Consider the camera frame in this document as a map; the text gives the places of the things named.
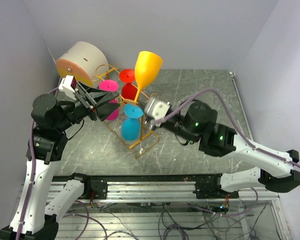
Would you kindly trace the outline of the red plastic wine glass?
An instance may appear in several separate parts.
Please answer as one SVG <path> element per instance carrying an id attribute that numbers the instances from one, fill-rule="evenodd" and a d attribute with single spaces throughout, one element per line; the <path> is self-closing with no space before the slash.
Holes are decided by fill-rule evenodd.
<path id="1" fill-rule="evenodd" d="M 124 99 L 135 100 L 138 88 L 133 84 L 135 81 L 135 72 L 133 69 L 124 69 L 119 73 L 119 79 L 124 83 L 121 89 L 121 96 Z"/>

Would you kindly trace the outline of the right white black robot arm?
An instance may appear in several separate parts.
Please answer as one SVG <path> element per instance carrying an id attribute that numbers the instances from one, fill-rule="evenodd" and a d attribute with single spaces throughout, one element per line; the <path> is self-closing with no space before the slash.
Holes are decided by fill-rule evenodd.
<path id="1" fill-rule="evenodd" d="M 276 151 L 250 141 L 237 131 L 217 123 L 217 111 L 200 100 L 193 100 L 185 115 L 180 111 L 163 123 L 155 120 L 172 113 L 172 106 L 154 97 L 141 105 L 152 129 L 164 128 L 186 144 L 198 143 L 198 149 L 208 156 L 237 159 L 249 163 L 251 169 L 236 173 L 213 174 L 212 183 L 205 178 L 197 182 L 194 194 L 198 199 L 221 198 L 240 189 L 264 187 L 275 193 L 288 193 L 300 186 L 300 172 L 293 169 L 299 161 L 296 150 Z"/>

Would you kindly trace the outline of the yellow plastic wine glass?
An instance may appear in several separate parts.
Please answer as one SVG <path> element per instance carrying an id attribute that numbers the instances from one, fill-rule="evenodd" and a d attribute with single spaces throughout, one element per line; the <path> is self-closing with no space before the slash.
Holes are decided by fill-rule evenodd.
<path id="1" fill-rule="evenodd" d="M 137 83 L 137 93 L 134 102 L 137 102 L 141 90 L 156 79 L 162 64 L 163 59 L 153 52 L 141 51 L 138 54 L 134 67 L 134 77 Z"/>

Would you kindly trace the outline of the pink plastic wine glass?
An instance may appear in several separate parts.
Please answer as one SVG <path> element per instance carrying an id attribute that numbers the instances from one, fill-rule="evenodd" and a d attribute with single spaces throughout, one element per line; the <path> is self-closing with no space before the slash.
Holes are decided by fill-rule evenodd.
<path id="1" fill-rule="evenodd" d="M 100 82 L 98 88 L 103 91 L 116 92 L 119 89 L 119 84 L 111 79 L 106 79 Z M 108 117 L 107 121 L 114 121 L 119 117 L 119 109 L 117 108 Z"/>

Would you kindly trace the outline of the blue plastic wine glass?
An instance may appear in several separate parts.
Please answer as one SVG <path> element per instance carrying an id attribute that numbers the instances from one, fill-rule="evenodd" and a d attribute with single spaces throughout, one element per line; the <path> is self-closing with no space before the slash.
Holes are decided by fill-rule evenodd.
<path id="1" fill-rule="evenodd" d="M 144 115 L 143 110 L 135 105 L 126 104 L 123 108 L 126 119 L 121 126 L 121 137 L 125 141 L 135 141 L 140 137 L 140 118 Z"/>

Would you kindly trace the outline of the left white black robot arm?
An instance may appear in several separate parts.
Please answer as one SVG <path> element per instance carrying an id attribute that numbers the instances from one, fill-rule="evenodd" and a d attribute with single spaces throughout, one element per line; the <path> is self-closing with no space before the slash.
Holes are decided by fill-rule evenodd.
<path id="1" fill-rule="evenodd" d="M 1 240 L 53 240 L 71 205 L 92 193 L 91 178 L 72 174 L 57 196 L 48 202 L 51 183 L 68 142 L 66 130 L 85 118 L 104 121 L 119 105 L 118 93 L 81 82 L 62 83 L 58 90 L 73 94 L 74 101 L 57 100 L 55 92 L 38 96 L 32 104 L 32 124 L 26 153 L 26 176 L 16 213 L 0 230 Z"/>

